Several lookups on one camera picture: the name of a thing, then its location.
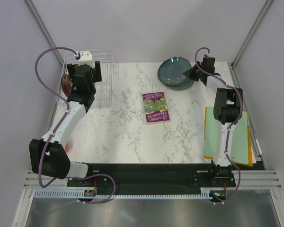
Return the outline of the dark teal glazed plate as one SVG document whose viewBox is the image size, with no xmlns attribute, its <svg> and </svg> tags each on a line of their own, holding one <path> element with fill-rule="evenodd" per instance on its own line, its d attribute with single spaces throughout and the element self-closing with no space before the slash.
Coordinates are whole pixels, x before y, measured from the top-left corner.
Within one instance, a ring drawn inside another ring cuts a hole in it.
<svg viewBox="0 0 284 227">
<path fill-rule="evenodd" d="M 184 72 L 191 69 L 191 63 L 182 57 L 164 61 L 158 68 L 157 77 L 166 86 L 178 86 L 188 79 Z"/>
</svg>

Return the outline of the red floral small plate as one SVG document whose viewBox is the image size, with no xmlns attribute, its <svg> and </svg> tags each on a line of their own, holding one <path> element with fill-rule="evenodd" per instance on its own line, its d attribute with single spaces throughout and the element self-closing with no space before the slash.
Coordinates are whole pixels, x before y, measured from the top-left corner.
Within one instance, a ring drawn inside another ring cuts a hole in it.
<svg viewBox="0 0 284 227">
<path fill-rule="evenodd" d="M 71 78 L 68 74 L 64 74 L 61 77 L 61 88 L 65 96 L 69 97 L 71 94 L 72 84 L 71 84 Z"/>
</svg>

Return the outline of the grey-blue plate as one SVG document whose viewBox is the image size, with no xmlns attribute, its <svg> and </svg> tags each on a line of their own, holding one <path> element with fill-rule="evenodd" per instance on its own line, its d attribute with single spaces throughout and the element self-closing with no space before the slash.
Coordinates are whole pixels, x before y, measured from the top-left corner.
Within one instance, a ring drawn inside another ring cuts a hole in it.
<svg viewBox="0 0 284 227">
<path fill-rule="evenodd" d="M 177 85 L 166 85 L 166 87 L 168 87 L 169 89 L 172 90 L 184 90 L 184 89 L 188 89 L 193 85 L 194 81 L 190 80 L 190 79 L 186 79 L 184 82 L 179 83 Z"/>
</svg>

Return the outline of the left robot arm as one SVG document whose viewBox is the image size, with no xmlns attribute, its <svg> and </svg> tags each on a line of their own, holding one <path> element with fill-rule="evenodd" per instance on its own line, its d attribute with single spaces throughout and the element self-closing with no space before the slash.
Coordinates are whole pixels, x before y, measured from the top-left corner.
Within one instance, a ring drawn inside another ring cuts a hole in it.
<svg viewBox="0 0 284 227">
<path fill-rule="evenodd" d="M 68 64 L 69 91 L 66 108 L 61 119 L 39 140 L 29 144 L 32 170 L 53 178 L 77 177 L 84 186 L 94 182 L 94 174 L 85 163 L 70 161 L 65 148 L 78 122 L 88 112 L 95 100 L 95 84 L 101 82 L 99 61 L 88 64 Z"/>
</svg>

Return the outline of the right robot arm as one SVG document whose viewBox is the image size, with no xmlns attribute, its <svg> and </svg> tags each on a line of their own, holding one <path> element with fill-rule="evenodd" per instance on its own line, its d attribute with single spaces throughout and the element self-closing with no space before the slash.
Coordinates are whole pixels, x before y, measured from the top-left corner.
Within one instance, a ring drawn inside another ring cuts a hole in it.
<svg viewBox="0 0 284 227">
<path fill-rule="evenodd" d="M 196 61 L 195 66 L 183 74 L 192 81 L 201 81 L 216 92 L 213 117 L 217 121 L 217 141 L 207 180 L 210 185 L 218 186 L 234 180 L 231 144 L 236 124 L 242 116 L 242 89 L 228 85 L 215 72 L 214 63 L 214 57 L 205 55 L 201 62 Z"/>
</svg>

